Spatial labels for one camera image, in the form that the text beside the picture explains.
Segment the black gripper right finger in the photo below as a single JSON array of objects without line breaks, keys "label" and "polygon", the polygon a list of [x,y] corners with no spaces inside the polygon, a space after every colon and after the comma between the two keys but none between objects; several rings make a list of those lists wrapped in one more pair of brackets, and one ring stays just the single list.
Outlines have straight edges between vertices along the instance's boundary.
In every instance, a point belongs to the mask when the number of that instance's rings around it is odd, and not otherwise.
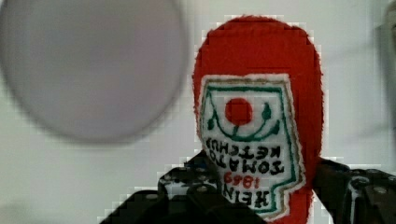
[{"label": "black gripper right finger", "polygon": [[322,159],[314,192],[333,224],[396,224],[396,176]]}]

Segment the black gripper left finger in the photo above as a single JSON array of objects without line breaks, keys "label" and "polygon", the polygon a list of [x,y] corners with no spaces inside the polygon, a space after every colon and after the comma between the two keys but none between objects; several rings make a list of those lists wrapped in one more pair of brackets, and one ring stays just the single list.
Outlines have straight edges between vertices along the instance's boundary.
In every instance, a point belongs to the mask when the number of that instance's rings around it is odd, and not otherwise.
[{"label": "black gripper left finger", "polygon": [[126,199],[100,224],[267,224],[245,203],[220,194],[219,176],[204,152],[173,168],[156,190]]}]

